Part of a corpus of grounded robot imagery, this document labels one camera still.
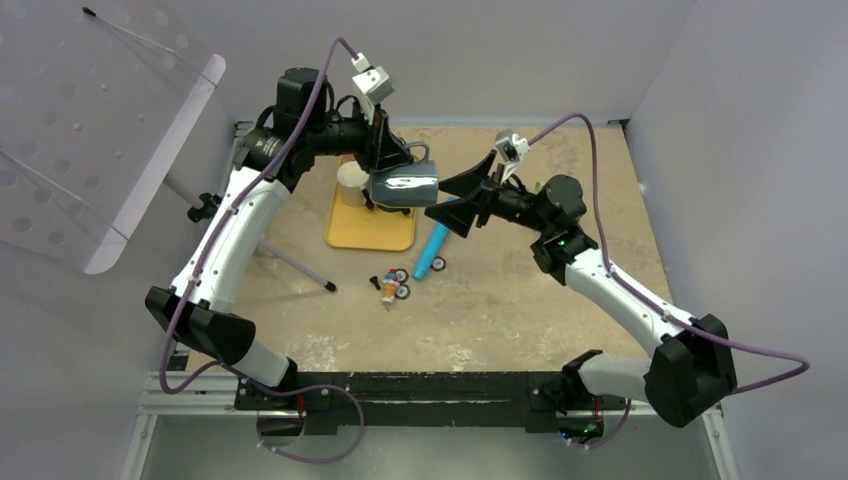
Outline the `grey mug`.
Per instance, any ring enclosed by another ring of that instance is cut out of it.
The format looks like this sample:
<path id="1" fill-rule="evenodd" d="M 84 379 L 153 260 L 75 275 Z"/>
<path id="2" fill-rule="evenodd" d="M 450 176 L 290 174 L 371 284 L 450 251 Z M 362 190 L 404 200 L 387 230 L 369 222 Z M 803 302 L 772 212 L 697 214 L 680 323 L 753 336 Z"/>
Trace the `grey mug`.
<path id="1" fill-rule="evenodd" d="M 373 203 L 408 208 L 424 208 L 437 203 L 439 176 L 436 163 L 429 158 L 429 145 L 415 141 L 406 147 L 422 148 L 423 158 L 407 166 L 371 173 L 367 190 Z"/>

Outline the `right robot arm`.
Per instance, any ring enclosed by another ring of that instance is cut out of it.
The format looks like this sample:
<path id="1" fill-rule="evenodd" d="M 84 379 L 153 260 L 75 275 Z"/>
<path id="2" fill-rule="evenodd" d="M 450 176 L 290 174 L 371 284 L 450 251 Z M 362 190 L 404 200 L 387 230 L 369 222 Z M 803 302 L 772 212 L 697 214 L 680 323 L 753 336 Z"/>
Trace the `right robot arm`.
<path id="1" fill-rule="evenodd" d="M 539 269 L 584 296 L 642 347 L 644 359 L 591 350 L 564 365 L 554 401 L 584 407 L 601 396 L 648 403 L 667 424 L 682 428 L 732 394 L 737 375 L 728 331 L 717 317 L 696 318 L 664 301 L 615 265 L 580 226 L 587 212 L 580 182 L 552 176 L 536 192 L 503 181 L 489 153 L 478 165 L 444 180 L 451 195 L 425 210 L 465 238 L 490 217 L 538 233 L 532 244 Z"/>

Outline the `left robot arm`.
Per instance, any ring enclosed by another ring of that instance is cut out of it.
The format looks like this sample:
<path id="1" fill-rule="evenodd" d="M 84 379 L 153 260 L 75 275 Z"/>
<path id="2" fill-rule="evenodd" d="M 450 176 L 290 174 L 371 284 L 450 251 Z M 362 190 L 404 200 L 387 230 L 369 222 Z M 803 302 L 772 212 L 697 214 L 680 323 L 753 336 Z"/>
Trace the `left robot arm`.
<path id="1" fill-rule="evenodd" d="M 165 332 L 160 386 L 168 392 L 165 368 L 177 344 L 203 353 L 213 365 L 229 367 L 254 380 L 272 408 L 297 399 L 297 364 L 265 345 L 254 322 L 233 311 L 248 260 L 273 217 L 295 192 L 319 156 L 353 158 L 366 174 L 367 198 L 388 210 L 407 211 L 433 200 L 402 183 L 420 163 L 390 129 L 382 102 L 395 89 L 382 67 L 358 67 L 352 78 L 353 108 L 338 108 L 323 70 L 291 68 L 277 81 L 276 101 L 257 117 L 241 140 L 227 188 L 207 195 L 194 217 L 211 221 L 187 264 L 167 287 L 153 286 L 145 306 Z"/>

